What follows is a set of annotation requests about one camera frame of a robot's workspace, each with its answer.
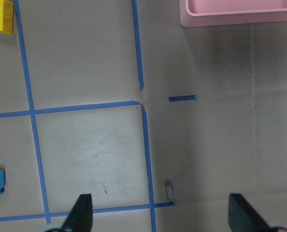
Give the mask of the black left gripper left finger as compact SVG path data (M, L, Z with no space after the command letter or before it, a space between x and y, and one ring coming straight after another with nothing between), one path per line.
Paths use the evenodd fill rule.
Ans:
M81 194L61 226L62 232L90 232L93 224L91 194Z

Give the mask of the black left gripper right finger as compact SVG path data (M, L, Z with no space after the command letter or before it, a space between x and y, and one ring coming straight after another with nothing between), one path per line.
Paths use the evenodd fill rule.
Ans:
M232 232L266 232L271 229L251 204L237 193L229 195L228 224Z

